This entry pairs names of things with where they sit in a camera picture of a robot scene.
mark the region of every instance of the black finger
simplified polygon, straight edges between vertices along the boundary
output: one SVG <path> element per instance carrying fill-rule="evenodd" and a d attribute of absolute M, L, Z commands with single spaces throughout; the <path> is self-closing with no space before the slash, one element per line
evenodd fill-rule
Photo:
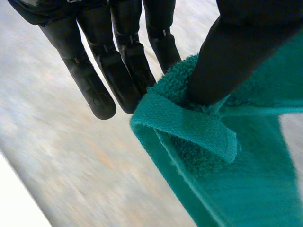
<path fill-rule="evenodd" d="M 95 116 L 102 120 L 113 117 L 116 105 L 89 61 L 76 17 L 56 20 L 40 28 L 58 50 Z"/>
<path fill-rule="evenodd" d="M 188 83 L 189 97 L 202 105 L 223 99 L 302 27 L 302 22 L 239 26 L 219 18 L 200 49 Z"/>
<path fill-rule="evenodd" d="M 141 0 L 110 0 L 114 32 L 122 59 L 143 96 L 156 83 L 139 42 Z"/>
<path fill-rule="evenodd" d="M 165 73 L 181 61 L 170 33 L 176 0 L 143 0 L 148 38 L 152 49 Z"/>
<path fill-rule="evenodd" d="M 81 10 L 77 15 L 93 55 L 121 108 L 132 114 L 141 95 L 129 75 L 113 42 L 110 8 L 103 4 Z"/>

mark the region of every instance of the floor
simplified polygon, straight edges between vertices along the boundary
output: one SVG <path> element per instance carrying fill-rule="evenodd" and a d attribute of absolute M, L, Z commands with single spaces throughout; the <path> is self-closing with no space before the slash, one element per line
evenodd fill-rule
<path fill-rule="evenodd" d="M 217 16 L 215 0 L 177 0 L 171 30 L 183 59 L 199 51 Z M 94 117 L 56 50 L 7 1 L 0 31 L 0 148 L 51 225 L 194 227 L 132 134 L 130 116 L 118 109 L 111 120 Z M 159 79 L 144 13 L 139 35 Z M 303 115 L 281 122 L 301 178 Z"/>

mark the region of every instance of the robotic hand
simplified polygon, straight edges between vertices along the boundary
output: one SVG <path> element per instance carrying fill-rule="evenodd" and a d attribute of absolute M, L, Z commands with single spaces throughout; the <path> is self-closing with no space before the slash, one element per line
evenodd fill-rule
<path fill-rule="evenodd" d="M 188 82 L 188 96 L 202 105 L 229 95 L 303 28 L 303 0 L 217 0 L 217 5 L 220 17 Z"/>
<path fill-rule="evenodd" d="M 142 0 L 8 0 L 29 23 L 39 25 L 57 49 L 96 117 L 113 117 L 116 105 L 95 72 L 77 22 L 122 109 L 132 114 L 156 81 L 139 41 Z M 148 38 L 163 72 L 181 61 L 170 33 L 175 0 L 143 0 Z M 119 52 L 113 42 L 112 25 Z"/>

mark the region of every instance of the towel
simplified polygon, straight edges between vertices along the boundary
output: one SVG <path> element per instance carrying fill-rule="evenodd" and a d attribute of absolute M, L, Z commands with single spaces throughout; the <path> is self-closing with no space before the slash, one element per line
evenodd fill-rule
<path fill-rule="evenodd" d="M 139 103 L 130 126 L 199 227 L 302 227 L 298 177 L 279 116 L 303 112 L 303 33 L 233 93 L 205 107 L 186 96 L 197 55 Z"/>

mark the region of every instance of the teal towel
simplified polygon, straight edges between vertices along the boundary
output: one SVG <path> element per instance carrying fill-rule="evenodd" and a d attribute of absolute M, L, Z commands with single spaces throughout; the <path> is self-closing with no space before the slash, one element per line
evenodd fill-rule
<path fill-rule="evenodd" d="M 196 56 L 148 90 L 130 125 L 199 227 L 303 227 L 279 116 L 303 112 L 303 33 L 208 108 L 186 97 Z"/>

